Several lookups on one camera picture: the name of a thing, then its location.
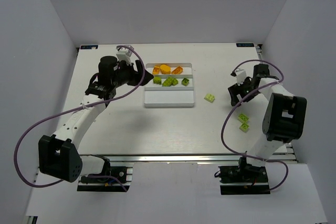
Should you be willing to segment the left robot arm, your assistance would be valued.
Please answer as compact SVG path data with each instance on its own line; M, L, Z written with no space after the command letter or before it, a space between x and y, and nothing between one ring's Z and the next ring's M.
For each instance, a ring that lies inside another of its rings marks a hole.
M80 110L74 112L51 136L42 136L38 142L39 170L41 173L67 182L80 176L104 179L110 175L110 161L98 155L80 156L78 148L89 127L107 108L124 84L144 86L153 79L140 60L129 63L114 56L104 56L98 72L90 81L83 96Z

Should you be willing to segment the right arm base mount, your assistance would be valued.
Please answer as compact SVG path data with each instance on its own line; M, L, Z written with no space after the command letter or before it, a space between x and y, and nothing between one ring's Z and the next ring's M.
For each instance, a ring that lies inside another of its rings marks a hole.
M221 195L265 195L270 194L266 168L248 164L241 157L238 165L219 166L214 174L219 178Z

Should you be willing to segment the yellow 2x4 lego brick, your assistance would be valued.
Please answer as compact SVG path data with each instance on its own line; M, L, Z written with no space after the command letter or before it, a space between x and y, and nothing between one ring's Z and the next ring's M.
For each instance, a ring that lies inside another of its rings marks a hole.
M181 66L176 67L174 70L171 71L171 74L181 74L183 72L183 68Z

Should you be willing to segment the green 2x2 lego brick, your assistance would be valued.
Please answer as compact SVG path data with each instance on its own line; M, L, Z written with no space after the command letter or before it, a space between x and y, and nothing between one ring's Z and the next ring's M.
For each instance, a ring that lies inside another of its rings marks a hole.
M181 84L183 85L183 86L188 86L188 84L189 84L189 82L190 82L190 80L188 79L188 78L184 78L182 81L181 81Z

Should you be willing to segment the lime 2x4 lego brick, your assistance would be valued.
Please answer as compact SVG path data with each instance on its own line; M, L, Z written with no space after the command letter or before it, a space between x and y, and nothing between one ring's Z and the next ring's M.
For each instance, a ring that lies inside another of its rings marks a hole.
M178 84L178 80L176 78L168 77L164 80L162 83L163 87L170 87L170 86L176 86Z

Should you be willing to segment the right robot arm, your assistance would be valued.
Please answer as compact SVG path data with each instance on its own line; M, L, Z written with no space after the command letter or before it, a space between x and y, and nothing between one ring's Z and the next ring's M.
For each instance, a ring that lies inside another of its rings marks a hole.
M217 134L213 124L206 125L219 111L206 110L195 116L185 113L170 119L164 113L157 114L155 118L140 118L138 124L141 128L137 133L156 133L149 137L151 140L168 140L172 133L176 133L169 144L182 150L195 150L199 146L203 152L219 151L219 144L222 143L229 152L241 156L240 169L261 169L278 148L301 137L307 107L305 98L294 96L281 85L280 79L270 75L270 65L267 61L260 61L254 66L252 77L248 77L239 66L231 73L236 77L236 83L228 88L232 109L223 127L227 126L230 117L242 103L260 93L268 100L262 135L245 152L236 151L226 144L224 129Z

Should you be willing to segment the yellow rounded lego piece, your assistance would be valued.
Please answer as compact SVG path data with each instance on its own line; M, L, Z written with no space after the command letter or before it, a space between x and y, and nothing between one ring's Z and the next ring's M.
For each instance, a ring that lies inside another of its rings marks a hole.
M160 65L160 72L161 74L171 74L171 67L166 64L162 64Z

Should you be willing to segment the pale green sloped lego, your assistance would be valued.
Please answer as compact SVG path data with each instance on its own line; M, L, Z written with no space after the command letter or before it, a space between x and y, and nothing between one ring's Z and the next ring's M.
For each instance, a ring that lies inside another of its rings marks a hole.
M210 94L210 93L207 93L207 94L205 95L204 99L205 99L206 101L210 102L210 103L213 103L214 100L215 100L215 96L212 95L212 94Z

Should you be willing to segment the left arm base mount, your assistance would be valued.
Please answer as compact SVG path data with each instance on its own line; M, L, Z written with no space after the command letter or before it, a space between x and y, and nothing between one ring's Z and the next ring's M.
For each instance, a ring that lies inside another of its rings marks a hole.
M82 170L77 191L100 193L126 193L132 182L133 167L115 163L99 155L81 156Z

